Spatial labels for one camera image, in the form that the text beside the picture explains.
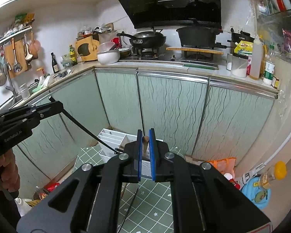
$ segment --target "yellow lid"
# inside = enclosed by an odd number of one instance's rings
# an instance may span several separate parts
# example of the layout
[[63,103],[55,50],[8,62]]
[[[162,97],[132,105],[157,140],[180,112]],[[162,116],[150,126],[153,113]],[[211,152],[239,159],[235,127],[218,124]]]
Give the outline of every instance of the yellow lid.
[[287,175],[286,164],[282,161],[278,161],[275,164],[274,175],[277,180],[282,180]]

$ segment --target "green label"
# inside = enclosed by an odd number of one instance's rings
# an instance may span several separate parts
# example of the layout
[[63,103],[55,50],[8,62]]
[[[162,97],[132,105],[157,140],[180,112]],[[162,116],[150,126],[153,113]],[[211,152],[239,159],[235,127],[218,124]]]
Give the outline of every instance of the green label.
[[268,71],[264,71],[264,78],[266,78],[266,79],[269,79],[269,80],[273,80],[273,74],[271,74],[270,72],[268,72]]

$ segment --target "white countertop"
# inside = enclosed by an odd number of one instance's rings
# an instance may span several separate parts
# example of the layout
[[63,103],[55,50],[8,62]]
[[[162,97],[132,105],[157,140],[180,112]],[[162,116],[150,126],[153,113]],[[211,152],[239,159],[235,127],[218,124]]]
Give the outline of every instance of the white countertop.
[[202,69],[202,68],[184,67],[181,64],[173,64],[173,63],[121,61],[121,62],[117,62],[110,65],[101,65],[98,61],[89,61],[89,62],[83,62],[82,64],[78,64],[76,66],[71,67],[70,69],[71,71],[73,71],[72,73],[66,75],[64,78],[56,77],[54,79],[54,82],[48,88],[44,88],[44,89],[39,90],[38,92],[33,93],[28,99],[21,100],[14,107],[19,107],[19,106],[27,104],[32,99],[46,92],[52,87],[60,83],[63,83],[64,81],[69,80],[70,78],[78,74],[81,74],[87,70],[90,70],[93,68],[110,68],[110,67],[135,68],[139,70],[155,70],[155,71],[165,71],[165,72],[170,71],[170,72],[180,72],[180,73],[185,73],[185,74],[201,75],[201,76],[207,76],[207,77],[225,78],[225,79],[231,79],[238,82],[243,82],[249,85],[255,85],[262,89],[267,89],[274,93],[278,92],[272,86],[268,86],[264,84],[262,79],[253,80],[249,76],[247,76],[246,78],[237,77],[233,75],[229,70],[227,70],[226,66],[223,66],[223,65],[219,65],[218,70],[209,70],[209,69]]

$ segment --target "gas stove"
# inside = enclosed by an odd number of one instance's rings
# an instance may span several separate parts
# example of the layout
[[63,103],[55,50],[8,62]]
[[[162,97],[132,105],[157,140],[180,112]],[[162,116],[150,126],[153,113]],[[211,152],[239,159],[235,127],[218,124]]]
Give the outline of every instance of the gas stove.
[[158,51],[142,51],[136,52],[135,55],[130,55],[124,59],[120,59],[121,61],[131,61],[131,62],[158,62],[158,63],[173,63],[173,64],[181,64],[187,67],[195,67],[195,68],[204,68],[210,70],[218,69],[218,65],[213,62],[212,56],[204,56],[200,54],[191,54],[188,55],[185,52],[185,55],[181,53],[159,53]]

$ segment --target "silver screw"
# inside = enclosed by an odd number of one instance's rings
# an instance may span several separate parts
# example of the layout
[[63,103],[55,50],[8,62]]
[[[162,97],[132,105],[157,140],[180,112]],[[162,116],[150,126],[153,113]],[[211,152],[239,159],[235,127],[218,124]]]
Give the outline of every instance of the silver screw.
[[89,164],[89,163],[86,163],[86,164],[82,165],[81,168],[82,168],[82,170],[83,170],[84,172],[86,172],[86,171],[88,171],[88,170],[90,170],[90,169],[92,168],[92,165]]
[[211,168],[211,164],[208,162],[204,162],[204,163],[202,163],[202,168],[204,170],[209,170]]
[[165,153],[165,158],[172,159],[174,157],[175,157],[175,154],[173,154],[172,152],[166,152]]
[[121,154],[119,155],[119,159],[120,159],[120,160],[125,160],[125,159],[128,159],[128,158],[129,158],[129,156],[128,156],[127,153],[121,153]]

